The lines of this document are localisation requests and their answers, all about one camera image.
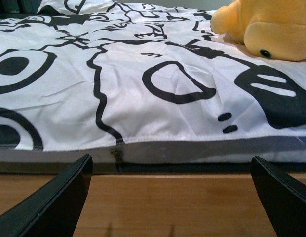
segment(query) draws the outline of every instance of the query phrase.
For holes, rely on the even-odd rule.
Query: black oval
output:
[[[20,143],[19,133],[12,127],[0,125],[0,146],[17,147]]]
[[[6,58],[0,62],[0,74],[14,76],[21,73],[29,64],[29,59],[25,57]]]
[[[218,117],[218,121],[219,122],[224,122],[224,121],[227,121],[229,120],[230,118],[232,117],[232,114],[229,112],[229,113],[225,113],[225,114],[222,114]]]
[[[223,129],[223,133],[227,134],[227,133],[231,133],[231,132],[236,132],[238,130],[238,127],[236,125],[232,125],[229,127],[226,127],[225,129]]]

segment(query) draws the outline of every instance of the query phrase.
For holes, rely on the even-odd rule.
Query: duvet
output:
[[[190,162],[256,147],[306,162],[306,60],[256,58],[214,34],[211,14],[43,0],[35,16],[0,21],[0,150],[132,147],[126,160],[155,151],[154,163],[172,161],[168,146],[190,147]],[[279,158],[288,149],[299,156]]]

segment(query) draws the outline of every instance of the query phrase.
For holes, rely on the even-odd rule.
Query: cartoon eye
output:
[[[260,54],[265,57],[265,58],[271,58],[272,54],[270,52],[268,52],[267,50],[261,49],[260,50]]]
[[[37,130],[21,114],[0,108],[0,147],[43,149]]]
[[[36,50],[9,49],[0,55],[0,94],[21,89],[40,78],[56,55]]]

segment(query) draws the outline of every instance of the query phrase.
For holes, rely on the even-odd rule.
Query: wooden bed base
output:
[[[306,184],[306,174],[291,174]],[[0,215],[51,175],[1,175]],[[74,237],[275,237],[250,174],[94,175]]]

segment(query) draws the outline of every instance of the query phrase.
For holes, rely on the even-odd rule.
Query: yellow plush toy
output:
[[[255,56],[306,59],[306,0],[233,0],[215,12],[211,29]]]

